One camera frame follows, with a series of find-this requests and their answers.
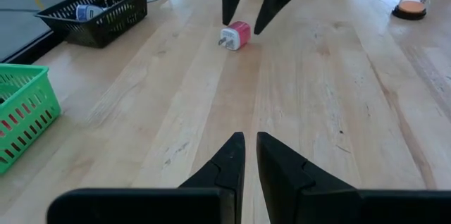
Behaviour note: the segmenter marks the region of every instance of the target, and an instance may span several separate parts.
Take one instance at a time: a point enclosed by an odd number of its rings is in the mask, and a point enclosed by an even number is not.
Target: wooden tabletop
[[[263,0],[241,0],[252,26]],[[221,0],[160,0],[105,49],[62,43],[37,64],[63,113],[0,177],[2,223],[43,223],[78,187],[177,187],[246,137],[242,223],[267,223],[255,155],[266,131],[360,188],[451,189],[451,0],[293,0],[237,52]]]

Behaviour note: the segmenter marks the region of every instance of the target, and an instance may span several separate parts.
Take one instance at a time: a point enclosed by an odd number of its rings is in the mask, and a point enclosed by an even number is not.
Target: gray floor
[[[40,0],[44,7],[63,0]],[[0,61],[48,30],[34,13],[2,11],[2,9],[38,10],[34,0],[0,0]]]

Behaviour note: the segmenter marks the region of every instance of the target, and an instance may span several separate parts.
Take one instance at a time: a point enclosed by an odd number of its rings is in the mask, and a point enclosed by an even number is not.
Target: black basket
[[[108,7],[90,20],[76,18],[77,5]],[[73,44],[103,48],[147,15],[147,0],[65,0],[36,14]]]

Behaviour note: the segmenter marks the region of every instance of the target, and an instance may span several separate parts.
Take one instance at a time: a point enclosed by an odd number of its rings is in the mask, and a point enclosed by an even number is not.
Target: metal prong
[[[228,49],[232,49],[233,48],[233,39],[230,40],[229,42],[226,42],[225,47]]]
[[[219,40],[218,45],[221,45],[222,43],[224,43],[227,39],[225,37],[223,37],[221,40]]]

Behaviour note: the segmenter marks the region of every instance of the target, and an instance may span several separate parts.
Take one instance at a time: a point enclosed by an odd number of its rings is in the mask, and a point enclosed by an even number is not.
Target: green basket
[[[0,173],[48,128],[61,112],[44,66],[0,64]]]

